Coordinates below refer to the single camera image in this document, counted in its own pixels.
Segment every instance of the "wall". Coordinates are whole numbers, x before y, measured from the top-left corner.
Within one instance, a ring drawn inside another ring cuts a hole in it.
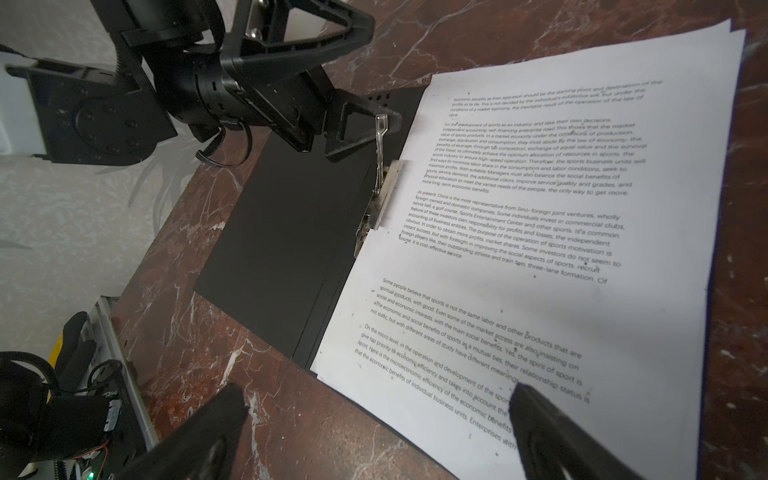
[[[236,0],[219,0],[227,27]],[[114,47],[89,0],[6,0],[0,44],[36,58],[109,68]],[[323,21],[292,14],[286,39]],[[119,296],[199,166],[189,129],[130,167],[0,157],[0,351],[48,358],[61,327]]]

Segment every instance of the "brown marble surface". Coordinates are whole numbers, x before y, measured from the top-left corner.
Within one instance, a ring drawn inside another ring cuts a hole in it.
[[[430,75],[694,30],[746,28],[723,181],[707,342],[701,472],[768,478],[768,2],[766,0],[352,0],[376,17],[371,45],[326,66],[359,94]],[[250,419],[233,478],[450,478],[193,292],[249,177],[201,166],[114,311],[161,436],[227,380]],[[243,148],[227,140],[230,161]]]

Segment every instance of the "stack of paper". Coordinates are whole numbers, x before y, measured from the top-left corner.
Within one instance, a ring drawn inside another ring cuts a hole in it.
[[[459,478],[524,478],[534,386],[646,478],[694,478],[744,32],[438,74],[312,370]]]

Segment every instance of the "clip lever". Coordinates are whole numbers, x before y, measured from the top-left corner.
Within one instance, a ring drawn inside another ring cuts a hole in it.
[[[388,118],[385,114],[376,115],[376,185],[371,193],[371,201],[368,203],[366,214],[362,216],[360,226],[357,228],[355,245],[355,258],[357,258],[362,243],[368,232],[377,230],[384,217],[384,210],[389,203],[395,183],[400,175],[400,161],[393,160],[388,166],[384,166],[384,134],[388,130]]]

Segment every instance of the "document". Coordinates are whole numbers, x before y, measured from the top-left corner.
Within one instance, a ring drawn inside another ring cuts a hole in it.
[[[744,32],[437,74],[312,370],[462,480],[525,478],[534,386],[645,478],[695,478]]]

